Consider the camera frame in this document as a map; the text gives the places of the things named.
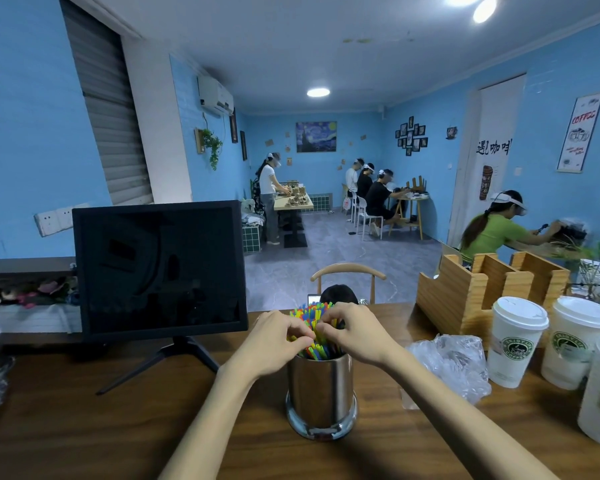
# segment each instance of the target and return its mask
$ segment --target white ceiling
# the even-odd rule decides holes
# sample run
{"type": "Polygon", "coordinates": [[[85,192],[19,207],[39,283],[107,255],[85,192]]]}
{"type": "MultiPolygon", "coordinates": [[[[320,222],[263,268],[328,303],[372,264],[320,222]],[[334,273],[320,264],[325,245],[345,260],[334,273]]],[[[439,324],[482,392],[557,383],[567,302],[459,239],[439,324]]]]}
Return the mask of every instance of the white ceiling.
{"type": "Polygon", "coordinates": [[[477,25],[475,5],[446,0],[98,1],[181,46],[250,114],[376,110],[600,12],[600,0],[499,0],[477,25]],[[331,95],[307,97],[316,86],[331,95]]]}

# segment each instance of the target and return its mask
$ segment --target stainless steel cup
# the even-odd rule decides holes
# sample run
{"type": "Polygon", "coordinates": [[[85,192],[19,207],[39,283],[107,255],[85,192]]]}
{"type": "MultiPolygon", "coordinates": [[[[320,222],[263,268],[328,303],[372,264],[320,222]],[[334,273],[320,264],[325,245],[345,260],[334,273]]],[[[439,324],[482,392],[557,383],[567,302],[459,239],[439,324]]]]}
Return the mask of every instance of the stainless steel cup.
{"type": "Polygon", "coordinates": [[[311,440],[337,440],[351,431],[358,401],[350,355],[333,360],[295,356],[287,371],[287,418],[298,434],[311,440]]]}

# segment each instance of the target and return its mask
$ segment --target metal shutter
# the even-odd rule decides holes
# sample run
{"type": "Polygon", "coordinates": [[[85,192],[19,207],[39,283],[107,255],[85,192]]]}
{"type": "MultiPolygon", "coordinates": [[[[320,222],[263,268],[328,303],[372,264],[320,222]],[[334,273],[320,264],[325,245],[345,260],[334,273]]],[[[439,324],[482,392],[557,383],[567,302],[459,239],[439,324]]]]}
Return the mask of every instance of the metal shutter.
{"type": "Polygon", "coordinates": [[[111,201],[152,203],[120,35],[70,1],[60,5],[111,201]]]}

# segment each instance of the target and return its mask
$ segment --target green plant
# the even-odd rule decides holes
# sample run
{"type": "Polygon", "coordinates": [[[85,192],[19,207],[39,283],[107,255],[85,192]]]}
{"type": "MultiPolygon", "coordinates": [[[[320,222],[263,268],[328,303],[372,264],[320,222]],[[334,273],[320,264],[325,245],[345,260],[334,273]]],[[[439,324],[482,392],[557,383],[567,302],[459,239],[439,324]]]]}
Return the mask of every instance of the green plant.
{"type": "Polygon", "coordinates": [[[576,284],[584,287],[587,299],[600,302],[600,292],[598,291],[600,285],[600,241],[591,247],[569,246],[564,254],[559,253],[558,257],[568,259],[568,254],[574,251],[582,257],[578,263],[578,272],[582,282],[576,284]]]}
{"type": "Polygon", "coordinates": [[[205,148],[211,149],[211,156],[209,157],[209,163],[211,164],[211,168],[217,170],[218,168],[218,150],[222,147],[222,141],[220,138],[213,134],[213,131],[206,129],[200,130],[200,135],[202,136],[202,144],[205,148]]]}

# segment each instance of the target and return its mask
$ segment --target blue wall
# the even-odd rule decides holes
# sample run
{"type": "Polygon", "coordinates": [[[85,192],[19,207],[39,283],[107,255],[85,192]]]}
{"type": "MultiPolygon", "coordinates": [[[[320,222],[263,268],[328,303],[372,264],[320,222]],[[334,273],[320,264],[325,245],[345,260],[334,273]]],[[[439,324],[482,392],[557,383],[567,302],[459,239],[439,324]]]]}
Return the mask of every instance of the blue wall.
{"type": "Polygon", "coordinates": [[[383,154],[381,148],[382,120],[377,112],[349,112],[339,114],[286,114],[280,116],[250,116],[249,131],[246,133],[251,172],[255,178],[269,152],[280,152],[282,167],[276,169],[278,181],[298,180],[304,183],[311,194],[332,193],[333,205],[342,202],[342,184],[347,168],[356,158],[372,162],[376,169],[381,168],[383,154]],[[337,151],[335,153],[296,153],[296,123],[302,121],[336,121],[338,123],[337,151]],[[272,139],[273,146],[265,141],[272,139]],[[287,158],[293,158],[293,165],[287,166],[287,158]]]}
{"type": "Polygon", "coordinates": [[[415,175],[428,180],[432,201],[423,211],[427,218],[424,231],[432,237],[447,239],[468,92],[524,72],[527,82],[504,182],[506,188],[522,193],[530,208],[527,217],[516,219],[528,228],[537,228],[552,219],[579,217],[600,236],[600,116],[584,172],[555,170],[576,98],[600,92],[597,25],[389,111],[383,128],[389,166],[398,170],[399,181],[415,175]],[[394,136],[412,115],[427,126],[429,147],[406,157],[394,136]],[[458,138],[452,141],[445,139],[449,126],[459,129],[458,138]],[[515,167],[522,167],[520,177],[513,175],[515,167]]]}
{"type": "Polygon", "coordinates": [[[58,0],[0,0],[0,258],[72,256],[33,215],[111,205],[58,0]]]}
{"type": "MultiPolygon", "coordinates": [[[[242,145],[231,142],[229,117],[218,117],[200,106],[198,79],[188,65],[171,56],[171,71],[180,110],[182,135],[187,153],[191,193],[194,201],[241,199],[249,192],[249,162],[242,161],[242,145]],[[217,170],[209,165],[210,152],[200,155],[196,149],[194,128],[208,128],[222,140],[222,153],[219,156],[217,170]]],[[[238,131],[245,131],[246,119],[237,113],[238,131]]]]}

